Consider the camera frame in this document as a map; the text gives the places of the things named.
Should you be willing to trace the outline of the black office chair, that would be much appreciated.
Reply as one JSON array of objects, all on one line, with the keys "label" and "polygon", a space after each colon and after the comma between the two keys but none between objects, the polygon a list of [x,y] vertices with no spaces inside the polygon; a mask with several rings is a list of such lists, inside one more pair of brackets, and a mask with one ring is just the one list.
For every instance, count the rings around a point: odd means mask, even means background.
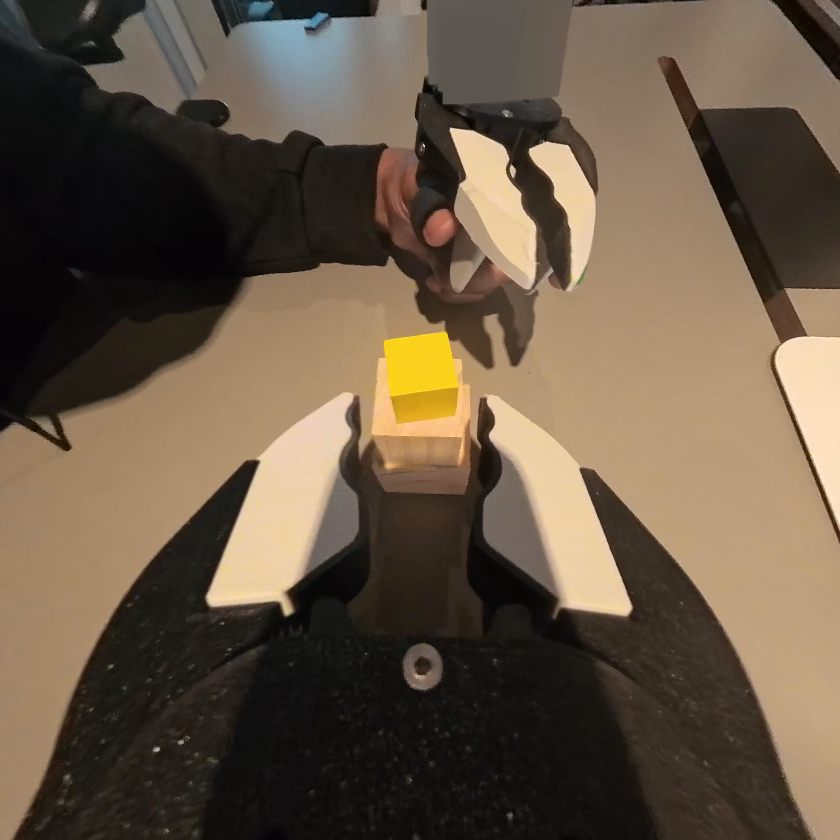
[{"label": "black office chair", "polygon": [[213,2],[20,2],[49,52],[83,65],[103,88],[131,91],[169,112],[223,126],[228,106],[201,98],[211,59],[224,46]]}]

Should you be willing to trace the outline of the plain wooden cube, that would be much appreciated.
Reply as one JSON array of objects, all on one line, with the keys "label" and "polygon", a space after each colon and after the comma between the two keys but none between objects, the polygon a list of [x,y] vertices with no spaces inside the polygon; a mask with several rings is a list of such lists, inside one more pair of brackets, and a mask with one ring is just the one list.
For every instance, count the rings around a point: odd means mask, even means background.
[{"label": "plain wooden cube", "polygon": [[466,451],[469,435],[469,386],[463,364],[455,359],[458,400],[452,416],[420,422],[398,423],[387,382],[386,361],[377,364],[371,435],[386,469],[457,466]]},{"label": "plain wooden cube", "polygon": [[375,457],[375,476],[385,492],[404,495],[463,496],[469,483],[470,463],[465,457],[458,465],[386,467]]}]

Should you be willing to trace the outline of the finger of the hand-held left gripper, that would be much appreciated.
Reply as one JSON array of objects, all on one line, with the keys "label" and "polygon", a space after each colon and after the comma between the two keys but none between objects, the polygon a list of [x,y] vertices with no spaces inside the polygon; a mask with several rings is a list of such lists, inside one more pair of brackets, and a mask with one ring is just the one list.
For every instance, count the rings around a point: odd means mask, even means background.
[{"label": "finger of the hand-held left gripper", "polygon": [[531,161],[551,184],[549,210],[559,207],[564,223],[550,240],[547,223],[540,222],[542,241],[563,291],[589,265],[595,233],[595,189],[583,165],[565,144],[545,142],[530,151]]},{"label": "finger of the hand-held left gripper", "polygon": [[461,226],[451,252],[449,282],[463,291],[488,259],[525,291],[546,277],[536,224],[508,173],[505,146],[470,129],[450,129],[465,174],[458,184],[454,213]]}]

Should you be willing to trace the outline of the person's left forearm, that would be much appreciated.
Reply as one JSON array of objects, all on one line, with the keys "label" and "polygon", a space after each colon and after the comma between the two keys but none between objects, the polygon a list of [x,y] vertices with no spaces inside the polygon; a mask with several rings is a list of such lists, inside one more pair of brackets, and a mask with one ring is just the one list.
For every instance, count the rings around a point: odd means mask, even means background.
[{"label": "person's left forearm", "polygon": [[1,110],[4,406],[79,274],[215,280],[389,258],[384,145],[227,133],[5,35]]}]

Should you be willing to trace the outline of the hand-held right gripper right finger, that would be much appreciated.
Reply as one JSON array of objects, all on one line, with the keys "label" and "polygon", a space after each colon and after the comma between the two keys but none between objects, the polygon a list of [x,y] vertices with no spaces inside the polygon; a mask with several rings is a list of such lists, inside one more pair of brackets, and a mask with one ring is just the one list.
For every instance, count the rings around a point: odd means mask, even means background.
[{"label": "hand-held right gripper right finger", "polygon": [[562,610],[630,617],[631,598],[574,457],[498,395],[480,402],[479,439],[477,548],[551,618]]}]

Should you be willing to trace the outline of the white table top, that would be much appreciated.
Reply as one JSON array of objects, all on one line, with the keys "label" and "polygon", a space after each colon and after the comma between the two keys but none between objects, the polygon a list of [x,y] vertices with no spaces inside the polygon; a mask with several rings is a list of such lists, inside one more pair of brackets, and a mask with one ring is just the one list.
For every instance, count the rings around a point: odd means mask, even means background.
[{"label": "white table top", "polygon": [[839,529],[839,338],[799,337],[783,342],[773,372]]}]

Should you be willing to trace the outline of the black desk mat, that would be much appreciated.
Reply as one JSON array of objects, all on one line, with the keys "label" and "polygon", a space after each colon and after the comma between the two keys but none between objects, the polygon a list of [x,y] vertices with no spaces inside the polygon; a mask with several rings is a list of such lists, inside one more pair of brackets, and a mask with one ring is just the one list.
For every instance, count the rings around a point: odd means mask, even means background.
[{"label": "black desk mat", "polygon": [[839,174],[792,108],[700,110],[722,175],[774,290],[839,288]]}]

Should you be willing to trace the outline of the yellow cube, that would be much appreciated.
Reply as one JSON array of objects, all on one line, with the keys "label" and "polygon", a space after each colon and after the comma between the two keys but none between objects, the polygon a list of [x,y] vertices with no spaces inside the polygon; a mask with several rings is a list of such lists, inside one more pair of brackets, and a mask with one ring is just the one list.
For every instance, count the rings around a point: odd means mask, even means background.
[{"label": "yellow cube", "polygon": [[456,414],[459,379],[446,332],[387,339],[383,348],[388,393],[399,424]]}]

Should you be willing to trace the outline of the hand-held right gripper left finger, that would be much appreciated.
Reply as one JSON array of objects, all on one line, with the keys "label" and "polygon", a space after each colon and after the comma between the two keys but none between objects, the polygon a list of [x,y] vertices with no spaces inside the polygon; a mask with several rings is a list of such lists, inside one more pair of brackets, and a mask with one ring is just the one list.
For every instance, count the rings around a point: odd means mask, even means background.
[{"label": "hand-held right gripper left finger", "polygon": [[258,458],[205,601],[275,604],[283,616],[365,586],[358,490],[360,400],[343,392],[290,426]]}]

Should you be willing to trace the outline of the person's left hand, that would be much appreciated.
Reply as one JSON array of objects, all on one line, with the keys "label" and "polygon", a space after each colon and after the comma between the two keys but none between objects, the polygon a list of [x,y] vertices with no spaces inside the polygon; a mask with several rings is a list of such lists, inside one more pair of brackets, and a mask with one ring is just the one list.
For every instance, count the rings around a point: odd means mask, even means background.
[{"label": "person's left hand", "polygon": [[467,286],[454,291],[449,277],[449,247],[461,226],[444,208],[429,217],[422,236],[416,235],[410,208],[417,193],[417,167],[414,152],[399,148],[386,148],[378,164],[374,219],[391,242],[391,256],[403,273],[448,304],[482,301],[510,279],[485,259]]}]

